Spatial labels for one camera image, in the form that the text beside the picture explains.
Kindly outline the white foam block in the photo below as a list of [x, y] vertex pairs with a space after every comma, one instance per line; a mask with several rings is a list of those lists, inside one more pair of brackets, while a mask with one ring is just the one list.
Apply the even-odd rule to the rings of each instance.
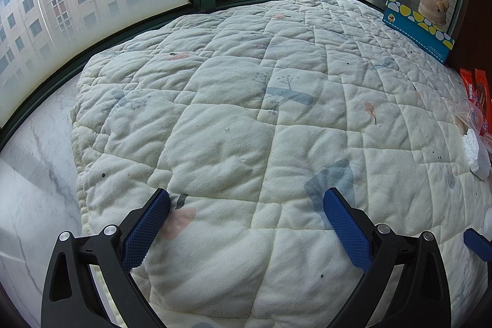
[[481, 181], [485, 181], [491, 171], [490, 158], [485, 145], [472, 128], [463, 135], [463, 145], [470, 171]]

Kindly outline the red snack bag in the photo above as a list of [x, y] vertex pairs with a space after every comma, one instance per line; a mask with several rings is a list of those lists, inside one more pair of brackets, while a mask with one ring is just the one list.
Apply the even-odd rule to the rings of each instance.
[[461, 68], [459, 75], [465, 85], [469, 101], [478, 107], [482, 113], [481, 132], [491, 134], [491, 92], [486, 72], [476, 68], [472, 73], [470, 70]]

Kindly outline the brown wooden wardrobe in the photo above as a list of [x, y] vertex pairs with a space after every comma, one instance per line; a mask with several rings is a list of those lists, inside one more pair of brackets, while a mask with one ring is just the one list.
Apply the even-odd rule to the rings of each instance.
[[446, 64], [457, 72], [485, 71], [491, 84], [491, 0], [464, 0], [453, 38]]

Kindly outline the blue yellow tissue box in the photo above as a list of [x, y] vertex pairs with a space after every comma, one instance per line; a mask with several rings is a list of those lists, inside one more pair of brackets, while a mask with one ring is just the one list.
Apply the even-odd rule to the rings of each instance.
[[386, 0], [382, 21], [410, 38], [430, 56], [445, 64], [454, 47], [454, 39], [428, 18], [397, 0]]

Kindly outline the beige plush toy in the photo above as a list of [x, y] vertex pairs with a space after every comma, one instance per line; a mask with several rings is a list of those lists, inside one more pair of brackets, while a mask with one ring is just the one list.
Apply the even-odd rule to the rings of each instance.
[[446, 24], [447, 11], [450, 7], [448, 0], [419, 0], [418, 12], [433, 24]]

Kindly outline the white quilted mattress pad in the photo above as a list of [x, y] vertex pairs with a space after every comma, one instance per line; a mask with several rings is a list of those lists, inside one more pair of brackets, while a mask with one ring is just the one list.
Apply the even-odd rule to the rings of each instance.
[[91, 58], [72, 111], [82, 230], [157, 188], [172, 211], [133, 278], [170, 327], [325, 327], [362, 272], [323, 213], [338, 189], [434, 233], [452, 323], [487, 287], [464, 245], [491, 182], [466, 160], [457, 73], [355, 0], [180, 17]]

